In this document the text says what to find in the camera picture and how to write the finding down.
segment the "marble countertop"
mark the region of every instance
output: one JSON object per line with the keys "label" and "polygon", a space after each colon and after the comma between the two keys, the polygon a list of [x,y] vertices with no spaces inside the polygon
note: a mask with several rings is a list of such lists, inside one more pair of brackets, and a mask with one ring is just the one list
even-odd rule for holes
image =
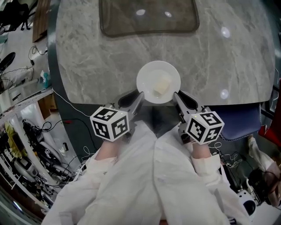
{"label": "marble countertop", "polygon": [[105,37],[98,0],[61,0],[56,46],[73,103],[105,104],[136,88],[138,71],[163,60],[181,90],[204,105],[264,102],[274,79],[274,44],[260,0],[196,0],[199,29],[190,34]]}

